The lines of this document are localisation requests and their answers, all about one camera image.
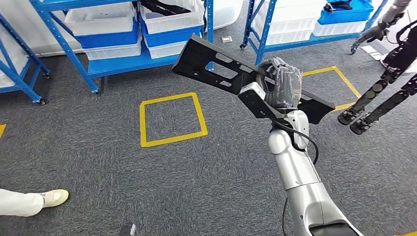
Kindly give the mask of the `grey standing robot hand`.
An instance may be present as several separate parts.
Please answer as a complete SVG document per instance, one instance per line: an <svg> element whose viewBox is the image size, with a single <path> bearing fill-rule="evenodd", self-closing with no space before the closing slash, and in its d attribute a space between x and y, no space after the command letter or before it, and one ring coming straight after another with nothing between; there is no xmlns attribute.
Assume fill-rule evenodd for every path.
<svg viewBox="0 0 417 236"><path fill-rule="evenodd" d="M354 41L354 43L350 47L350 54L353 55L356 52L359 45L363 42L369 43L374 40L382 40L388 32L388 27L388 24L378 24L365 30L362 34L359 35L359 37Z"/></svg>

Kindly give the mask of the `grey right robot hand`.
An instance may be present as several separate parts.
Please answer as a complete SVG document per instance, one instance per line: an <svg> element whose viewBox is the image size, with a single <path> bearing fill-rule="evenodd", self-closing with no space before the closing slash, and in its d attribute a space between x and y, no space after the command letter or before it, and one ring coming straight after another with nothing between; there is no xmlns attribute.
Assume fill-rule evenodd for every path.
<svg viewBox="0 0 417 236"><path fill-rule="evenodd" d="M295 66L287 64L282 58L274 57L264 60L258 65L271 74L260 75L256 81L265 91L264 101L276 110L295 110L301 99L302 73Z"/></svg>

